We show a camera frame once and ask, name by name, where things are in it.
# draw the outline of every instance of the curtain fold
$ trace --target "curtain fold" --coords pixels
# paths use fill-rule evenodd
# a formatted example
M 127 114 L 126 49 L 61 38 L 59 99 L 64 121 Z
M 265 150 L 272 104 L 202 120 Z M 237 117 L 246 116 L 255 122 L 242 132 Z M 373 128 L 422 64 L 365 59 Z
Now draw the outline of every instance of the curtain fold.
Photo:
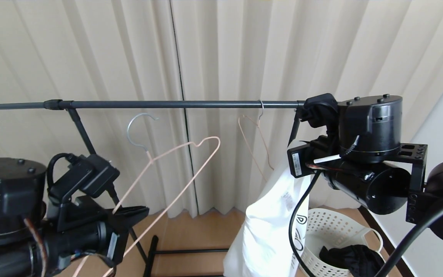
M 0 102 L 65 100 L 337 100 L 401 95 L 403 141 L 416 133 L 443 92 L 443 1 L 103 0 L 0 2 Z M 251 204 L 264 186 L 237 118 L 258 109 L 82 109 L 97 152 L 121 175 L 121 196 L 152 155 L 209 135 L 221 149 L 169 212 L 192 216 Z M 292 110 L 266 109 L 263 136 L 273 165 L 285 159 Z M 271 169 L 255 126 L 241 121 L 255 159 Z M 301 125 L 298 138 L 324 133 Z M 215 144 L 181 149 L 157 162 L 125 205 L 163 209 Z M 0 111 L 0 156 L 47 163 L 87 150 L 67 112 Z M 58 163 L 56 175 L 65 172 Z M 99 203 L 112 201 L 104 195 Z M 355 207 L 320 181 L 312 205 Z
M 443 93 L 443 1 L 173 1 L 186 100 L 304 100 L 332 93 L 401 95 L 403 137 L 416 133 Z M 222 153 L 197 179 L 199 212 L 245 210 L 264 180 L 238 129 L 257 110 L 188 110 L 191 138 L 220 135 Z M 285 158 L 293 111 L 264 111 L 270 159 Z M 265 175 L 266 153 L 252 124 L 243 122 Z M 324 130 L 301 125 L 298 138 Z M 193 154 L 198 166 L 202 159 Z M 311 205 L 357 207 L 320 180 Z

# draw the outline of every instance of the clothes hanger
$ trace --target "clothes hanger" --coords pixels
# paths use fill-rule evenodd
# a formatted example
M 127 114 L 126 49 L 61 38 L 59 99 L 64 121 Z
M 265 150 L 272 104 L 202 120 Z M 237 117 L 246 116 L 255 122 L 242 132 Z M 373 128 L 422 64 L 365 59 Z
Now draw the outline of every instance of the clothes hanger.
M 259 102 L 261 102 L 261 108 L 262 108 L 262 111 L 261 111 L 260 116 L 257 118 L 257 122 L 253 121 L 252 118 L 246 116 L 245 114 L 239 116 L 239 120 L 238 120 L 238 121 L 239 121 L 239 128 L 240 128 L 240 131 L 241 131 L 241 133 L 242 133 L 242 136 L 244 137 L 244 141 L 246 142 L 247 149 L 249 149 L 249 152 L 251 153 L 251 156 L 252 156 L 252 158 L 253 158 L 253 161 L 254 161 L 255 165 L 257 166 L 257 169 L 259 170 L 259 172 L 261 172 L 262 178 L 267 182 L 268 180 L 266 179 L 266 177 L 264 177 L 264 174 L 262 173 L 262 170 L 261 170 L 259 164 L 258 164 L 257 161 L 255 160 L 255 157 L 254 157 L 253 151 L 251 150 L 251 147 L 249 146 L 249 143 L 248 143 L 248 141 L 247 141 L 246 135 L 244 134 L 244 131 L 242 130 L 242 126 L 240 125 L 240 118 L 248 118 L 248 119 L 249 119 L 249 120 L 250 120 L 250 121 L 251 121 L 251 122 L 257 127 L 257 129 L 259 130 L 259 134 L 261 135 L 262 143 L 264 144 L 264 148 L 266 148 L 266 154 L 267 154 L 267 156 L 268 156 L 268 165 L 269 165 L 269 167 L 270 167 L 272 170 L 275 170 L 275 169 L 272 167 L 271 162 L 269 161 L 269 150 L 268 150 L 268 146 L 267 146 L 267 144 L 266 144 L 266 141 L 264 140 L 264 136 L 262 135 L 262 131 L 261 131 L 261 128 L 260 128 L 261 117 L 262 117 L 262 115 L 264 114 L 264 104 L 263 104 L 262 100 L 259 100 Z
M 134 247 L 135 245 L 144 237 L 144 235 L 153 227 L 153 225 L 155 225 L 155 223 L 157 223 L 161 217 L 167 213 L 167 211 L 174 205 L 174 203 L 179 200 L 179 198 L 181 197 L 181 195 L 188 189 L 188 187 L 190 186 L 190 184 L 194 181 L 194 179 L 199 175 L 199 173 L 203 170 L 203 168 L 207 165 L 207 163 L 211 160 L 211 158 L 215 155 L 215 153 L 218 151 L 218 149 L 220 148 L 220 138 L 219 137 L 206 137 L 204 138 L 201 142 L 199 142 L 198 144 L 196 144 L 195 142 L 186 142 L 184 144 L 181 144 L 177 147 L 174 147 L 162 154 L 160 154 L 159 156 L 152 158 L 150 152 L 148 151 L 147 147 L 145 147 L 142 144 L 136 144 L 131 140 L 131 136 L 130 136 L 130 127 L 131 124 L 133 123 L 133 121 L 137 118 L 139 118 L 142 115 L 147 115 L 151 118 L 153 118 L 154 120 L 157 120 L 158 118 L 155 118 L 147 113 L 141 113 L 138 114 L 137 116 L 135 116 L 134 118 L 131 119 L 130 123 L 128 124 L 128 129 L 127 129 L 127 137 L 128 137 L 128 141 L 133 144 L 134 146 L 137 147 L 141 147 L 144 149 L 144 151 L 146 152 L 146 155 L 148 156 L 149 162 L 146 165 L 146 167 L 142 170 L 142 172 L 139 174 L 139 176 L 136 178 L 136 180 L 133 182 L 133 184 L 131 184 L 131 186 L 129 187 L 128 191 L 126 191 L 126 193 L 124 193 L 124 196 L 121 198 L 121 200 L 119 200 L 119 202 L 117 203 L 116 207 L 112 210 L 112 213 L 114 214 L 117 209 L 121 206 L 121 204 L 123 203 L 123 201 L 125 200 L 125 198 L 128 196 L 128 194 L 132 191 L 132 189 L 134 188 L 134 186 L 139 182 L 139 179 L 141 179 L 141 177 L 143 176 L 143 174 L 146 172 L 146 170 L 150 167 L 150 165 L 152 165 L 156 160 L 167 156 L 168 154 L 176 151 L 177 149 L 180 149 L 182 147 L 186 147 L 188 145 L 194 145 L 194 147 L 200 147 L 204 141 L 206 140 L 211 140 L 211 139 L 215 139 L 218 141 L 218 145 L 216 147 L 216 149 L 211 153 L 211 155 L 208 157 L 208 159 L 203 163 L 203 165 L 201 166 L 201 168 L 199 168 L 199 170 L 194 174 L 194 176 L 190 179 L 190 181 L 188 182 L 188 184 L 186 184 L 186 186 L 182 189 L 182 191 L 179 193 L 179 195 L 177 195 L 176 198 L 174 198 L 174 200 L 167 206 L 167 208 L 165 208 L 163 210 L 163 212 L 160 213 L 160 215 L 158 215 L 158 217 L 148 226 L 148 228 L 146 228 L 143 233 L 130 245 L 130 247 L 124 252 L 124 256 L 126 256 Z M 86 256 L 85 258 L 83 258 L 83 260 L 81 261 L 81 263 L 78 265 L 78 268 L 76 268 L 75 273 L 73 274 L 73 277 L 77 277 L 79 271 L 81 270 L 81 268 L 83 267 L 84 263 L 86 262 L 86 258 L 88 258 L 88 256 Z M 110 273 L 112 272 L 112 269 L 109 269 L 104 275 L 103 277 L 107 277 Z

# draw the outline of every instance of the perforated basket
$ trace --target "perforated basket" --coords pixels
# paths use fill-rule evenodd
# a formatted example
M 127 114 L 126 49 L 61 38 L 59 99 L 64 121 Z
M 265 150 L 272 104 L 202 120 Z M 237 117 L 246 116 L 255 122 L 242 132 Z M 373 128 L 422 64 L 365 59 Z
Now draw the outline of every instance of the perforated basket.
M 378 249 L 372 249 L 365 240 L 365 235 L 369 232 L 377 235 L 380 241 Z M 366 245 L 379 253 L 383 247 L 383 240 L 376 230 L 367 228 L 339 212 L 320 208 L 309 210 L 302 260 L 316 277 L 351 277 L 348 269 L 328 265 L 318 257 L 323 246 L 331 249 L 354 244 Z

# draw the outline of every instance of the hanger hook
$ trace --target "hanger hook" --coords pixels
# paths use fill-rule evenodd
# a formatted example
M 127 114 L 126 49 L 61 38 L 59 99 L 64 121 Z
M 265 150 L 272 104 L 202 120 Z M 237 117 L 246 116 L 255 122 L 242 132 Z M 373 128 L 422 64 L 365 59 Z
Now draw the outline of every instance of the hanger hook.
M 257 121 L 260 121 L 262 114 L 264 114 L 264 104 L 262 103 L 262 100 L 259 100 L 259 102 L 261 102 L 262 111 L 261 111 L 261 115 L 259 116 L 259 118 L 257 118 Z
M 154 117 L 154 116 L 152 116 L 151 114 L 149 114 L 149 113 L 147 113 L 147 112 L 139 113 L 139 114 L 137 114 L 135 117 L 133 117 L 133 118 L 131 119 L 131 121 L 130 121 L 130 124 L 128 124 L 128 129 L 126 130 L 126 135 L 127 135 L 127 137 L 128 137 L 128 141 L 130 142 L 130 144 L 132 144 L 132 145 L 134 145 L 134 146 L 136 146 L 136 147 L 141 147 L 141 148 L 144 149 L 145 152 L 148 152 L 148 148 L 147 148 L 146 146 L 144 146 L 144 145 L 142 145 L 142 144 L 137 144 L 137 143 L 133 142 L 132 139 L 131 139 L 131 135 L 130 135 L 131 124 L 132 124 L 137 118 L 139 118 L 140 116 L 143 116 L 143 115 L 147 115 L 147 116 L 151 117 L 153 120 L 158 120 L 158 117 Z

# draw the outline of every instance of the dark baseboard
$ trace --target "dark baseboard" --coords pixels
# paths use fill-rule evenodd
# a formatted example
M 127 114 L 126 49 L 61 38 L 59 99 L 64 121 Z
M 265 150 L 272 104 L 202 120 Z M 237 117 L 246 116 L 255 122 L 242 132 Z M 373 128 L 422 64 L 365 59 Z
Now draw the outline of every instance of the dark baseboard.
M 373 229 L 377 230 L 377 232 L 380 233 L 380 236 L 382 237 L 382 239 L 384 241 L 384 249 L 385 249 L 385 251 L 387 251 L 387 253 L 389 255 L 391 255 L 392 252 L 394 251 L 395 247 L 392 245 L 392 243 L 389 240 L 389 238 L 387 238 L 387 235 L 385 235 L 385 233 L 382 230 L 382 228 L 380 228 L 380 226 L 377 223 L 377 221 L 375 220 L 375 218 L 363 206 L 359 207 L 358 210 L 362 214 L 362 216 L 365 219 L 365 221 L 367 221 L 367 223 L 369 224 L 370 228 L 373 228 Z M 415 277 L 415 275 L 413 275 L 413 273 L 411 272 L 411 270 L 408 267 L 408 265 L 406 265 L 406 263 L 404 262 L 403 258 L 401 258 L 399 260 L 399 262 L 396 264 L 396 267 L 398 268 L 398 270 L 401 273 L 402 277 Z

